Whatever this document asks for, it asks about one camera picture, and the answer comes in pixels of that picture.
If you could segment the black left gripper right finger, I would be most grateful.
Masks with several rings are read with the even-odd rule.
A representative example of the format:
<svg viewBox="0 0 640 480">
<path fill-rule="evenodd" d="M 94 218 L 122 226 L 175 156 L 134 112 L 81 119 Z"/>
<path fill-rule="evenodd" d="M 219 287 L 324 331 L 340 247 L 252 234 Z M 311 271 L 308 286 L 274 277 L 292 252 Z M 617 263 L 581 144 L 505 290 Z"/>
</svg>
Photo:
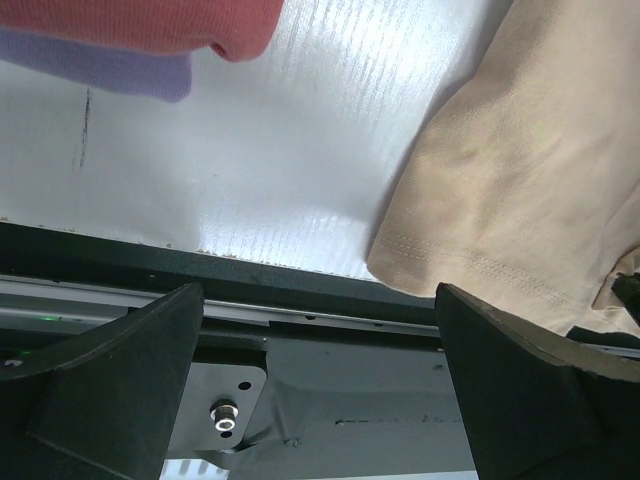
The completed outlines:
<svg viewBox="0 0 640 480">
<path fill-rule="evenodd" d="M 638 361 L 450 284 L 435 313 L 479 478 L 638 478 Z"/>
</svg>

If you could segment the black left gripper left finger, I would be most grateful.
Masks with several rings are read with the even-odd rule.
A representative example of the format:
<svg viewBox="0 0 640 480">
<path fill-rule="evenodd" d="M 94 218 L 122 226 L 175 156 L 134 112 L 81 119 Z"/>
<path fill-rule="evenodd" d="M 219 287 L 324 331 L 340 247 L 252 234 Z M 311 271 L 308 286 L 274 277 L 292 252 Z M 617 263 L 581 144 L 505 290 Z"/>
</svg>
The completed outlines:
<svg viewBox="0 0 640 480">
<path fill-rule="evenodd" d="M 4 479 L 160 476 L 203 318 L 187 284 L 1 365 Z"/>
</svg>

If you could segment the beige t shirt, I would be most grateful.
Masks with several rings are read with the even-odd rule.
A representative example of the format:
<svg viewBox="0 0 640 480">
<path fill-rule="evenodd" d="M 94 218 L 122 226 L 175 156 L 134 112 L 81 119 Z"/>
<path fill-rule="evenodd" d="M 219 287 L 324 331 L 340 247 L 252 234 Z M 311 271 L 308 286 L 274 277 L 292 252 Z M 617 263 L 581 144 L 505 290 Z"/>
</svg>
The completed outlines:
<svg viewBox="0 0 640 480">
<path fill-rule="evenodd" d="M 422 131 L 367 267 L 561 335 L 637 335 L 612 285 L 639 270 L 638 3 L 514 2 Z"/>
</svg>

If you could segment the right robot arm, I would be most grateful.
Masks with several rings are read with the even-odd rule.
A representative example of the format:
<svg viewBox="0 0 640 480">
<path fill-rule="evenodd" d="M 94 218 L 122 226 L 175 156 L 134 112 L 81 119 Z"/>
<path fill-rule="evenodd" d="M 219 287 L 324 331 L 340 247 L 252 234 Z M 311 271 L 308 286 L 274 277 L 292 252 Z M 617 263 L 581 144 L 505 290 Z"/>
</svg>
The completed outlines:
<svg viewBox="0 0 640 480">
<path fill-rule="evenodd" d="M 625 312 L 639 324 L 639 274 L 619 274 L 613 282 L 614 298 L 622 302 Z M 627 333 L 596 333 L 574 327 L 568 338 L 605 353 L 639 361 L 639 338 Z"/>
</svg>

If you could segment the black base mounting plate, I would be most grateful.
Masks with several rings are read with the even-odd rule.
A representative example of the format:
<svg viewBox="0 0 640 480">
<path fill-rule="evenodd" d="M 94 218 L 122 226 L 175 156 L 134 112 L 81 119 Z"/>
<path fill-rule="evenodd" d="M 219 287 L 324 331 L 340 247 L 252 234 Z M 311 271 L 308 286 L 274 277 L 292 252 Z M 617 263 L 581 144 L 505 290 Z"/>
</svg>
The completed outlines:
<svg viewBox="0 0 640 480">
<path fill-rule="evenodd" d="M 1 226 L 3 275 L 161 297 L 198 284 L 204 302 L 439 331 L 436 296 L 412 299 L 360 281 L 9 223 Z M 103 324 L 1 314 L 1 365 Z M 477 474 L 440 332 L 248 325 L 204 312 L 158 478 L 173 460 L 219 467 L 229 479 Z"/>
</svg>

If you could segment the folded purple t shirt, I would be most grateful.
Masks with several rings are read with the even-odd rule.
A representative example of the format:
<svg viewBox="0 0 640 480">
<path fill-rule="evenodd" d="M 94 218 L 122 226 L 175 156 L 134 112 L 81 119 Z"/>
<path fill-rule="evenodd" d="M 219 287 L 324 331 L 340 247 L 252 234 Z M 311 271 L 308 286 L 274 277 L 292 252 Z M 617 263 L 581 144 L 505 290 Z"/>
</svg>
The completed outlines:
<svg viewBox="0 0 640 480">
<path fill-rule="evenodd" d="M 175 103 L 191 91 L 189 55 L 154 56 L 1 30 L 1 59 L 111 93 Z"/>
</svg>

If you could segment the folded red t shirt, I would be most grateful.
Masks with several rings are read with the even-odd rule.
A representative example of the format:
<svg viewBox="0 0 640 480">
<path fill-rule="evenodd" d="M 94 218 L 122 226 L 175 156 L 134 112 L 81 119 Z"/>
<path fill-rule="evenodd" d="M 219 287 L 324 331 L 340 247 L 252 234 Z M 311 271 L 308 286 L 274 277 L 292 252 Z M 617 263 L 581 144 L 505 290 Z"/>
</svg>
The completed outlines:
<svg viewBox="0 0 640 480">
<path fill-rule="evenodd" d="M 154 55 L 204 47 L 230 62 L 268 46 L 281 1 L 4 0 L 1 25 L 84 44 Z"/>
</svg>

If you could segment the aluminium front frame rail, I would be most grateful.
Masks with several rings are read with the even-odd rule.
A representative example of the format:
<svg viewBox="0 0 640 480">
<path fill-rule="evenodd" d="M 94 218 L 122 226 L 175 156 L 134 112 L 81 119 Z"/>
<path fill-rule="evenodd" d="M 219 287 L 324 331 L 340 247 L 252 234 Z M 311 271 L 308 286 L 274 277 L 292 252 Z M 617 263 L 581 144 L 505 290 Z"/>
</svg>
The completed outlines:
<svg viewBox="0 0 640 480">
<path fill-rule="evenodd" d="M 113 321 L 129 309 L 159 299 L 159 293 L 107 288 L 24 277 L 1 277 L 1 314 L 43 322 L 99 325 Z M 437 337 L 438 328 L 426 324 L 392 322 L 319 312 L 206 300 L 204 316 L 248 325 L 292 323 L 361 331 Z"/>
</svg>

